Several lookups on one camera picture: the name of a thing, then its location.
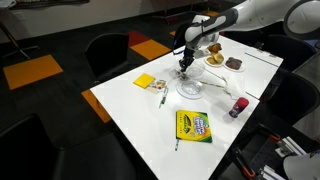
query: wall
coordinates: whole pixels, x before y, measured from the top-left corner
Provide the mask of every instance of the wall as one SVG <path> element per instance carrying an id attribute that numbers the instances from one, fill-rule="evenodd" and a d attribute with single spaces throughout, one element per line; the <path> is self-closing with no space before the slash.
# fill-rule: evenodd
<path id="1" fill-rule="evenodd" d="M 168 1 L 168 8 L 191 0 Z M 91 0 L 87 4 L 1 10 L 0 19 L 16 39 L 25 39 L 163 10 L 165 0 Z M 9 40 L 0 31 L 0 43 Z"/>

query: plate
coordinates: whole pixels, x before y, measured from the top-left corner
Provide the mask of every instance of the plate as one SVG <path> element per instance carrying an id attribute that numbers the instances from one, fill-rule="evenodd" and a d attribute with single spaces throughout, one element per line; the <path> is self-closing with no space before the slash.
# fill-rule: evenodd
<path id="1" fill-rule="evenodd" d="M 226 65 L 226 62 L 227 62 L 227 61 L 223 61 L 221 64 L 223 64 L 223 66 L 224 66 L 226 69 L 230 70 L 230 71 L 233 71 L 233 72 L 243 72 L 243 71 L 245 70 L 245 66 L 243 65 L 243 61 L 242 61 L 242 64 L 241 64 L 241 66 L 240 66 L 240 68 L 239 68 L 238 70 L 229 68 L 229 67 Z"/>
<path id="2" fill-rule="evenodd" d="M 222 61 L 222 63 L 220 64 L 210 64 L 207 60 L 207 58 L 204 59 L 204 62 L 206 62 L 209 66 L 212 66 L 212 67 L 221 67 L 222 64 L 224 63 L 225 60 Z"/>
<path id="3" fill-rule="evenodd" d="M 188 99 L 200 99 L 203 94 L 203 86 L 199 81 L 179 81 L 176 84 L 176 89 L 178 93 Z"/>

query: white table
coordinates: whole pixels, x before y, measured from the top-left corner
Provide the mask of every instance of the white table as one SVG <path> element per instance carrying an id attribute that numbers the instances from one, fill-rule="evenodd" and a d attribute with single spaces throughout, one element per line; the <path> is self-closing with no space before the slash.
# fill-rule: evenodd
<path id="1" fill-rule="evenodd" d="M 268 52 L 260 51 L 244 44 L 235 42 L 223 36 L 219 37 L 218 42 L 221 44 L 220 53 L 224 56 L 225 61 L 229 57 L 242 60 L 244 67 L 243 72 L 230 71 L 227 68 L 212 67 L 205 63 L 207 57 L 196 59 L 206 66 L 206 70 L 218 77 L 228 77 L 231 74 L 243 76 L 245 81 L 245 91 L 259 99 L 269 84 L 270 80 L 278 70 L 283 59 L 270 55 Z"/>
<path id="2" fill-rule="evenodd" d="M 221 88 L 205 86 L 201 99 L 186 99 L 175 89 L 178 80 L 169 75 L 177 61 L 172 54 L 165 55 L 91 91 L 158 179 L 205 180 L 218 166 L 259 101 L 248 95 L 249 106 L 233 119 L 228 111 L 235 101 Z M 133 84 L 143 72 L 169 83 L 166 103 L 160 109 L 161 93 L 155 95 Z M 203 80 L 223 83 L 208 72 Z M 212 143 L 180 141 L 175 151 L 176 111 L 180 109 L 208 113 Z"/>

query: small bottle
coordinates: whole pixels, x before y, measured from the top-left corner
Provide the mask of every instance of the small bottle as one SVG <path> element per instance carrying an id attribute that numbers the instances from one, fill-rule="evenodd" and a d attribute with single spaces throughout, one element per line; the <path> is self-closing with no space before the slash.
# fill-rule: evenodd
<path id="1" fill-rule="evenodd" d="M 236 118 L 248 106 L 249 101 L 246 98 L 239 98 L 229 111 L 231 117 Z"/>

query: yellow sticky note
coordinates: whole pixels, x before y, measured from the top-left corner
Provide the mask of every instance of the yellow sticky note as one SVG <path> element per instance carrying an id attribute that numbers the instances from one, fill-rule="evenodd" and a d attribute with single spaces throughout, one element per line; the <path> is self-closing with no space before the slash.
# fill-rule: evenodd
<path id="1" fill-rule="evenodd" d="M 145 89 L 154 79 L 155 78 L 150 76 L 149 74 L 143 73 L 133 83 Z"/>

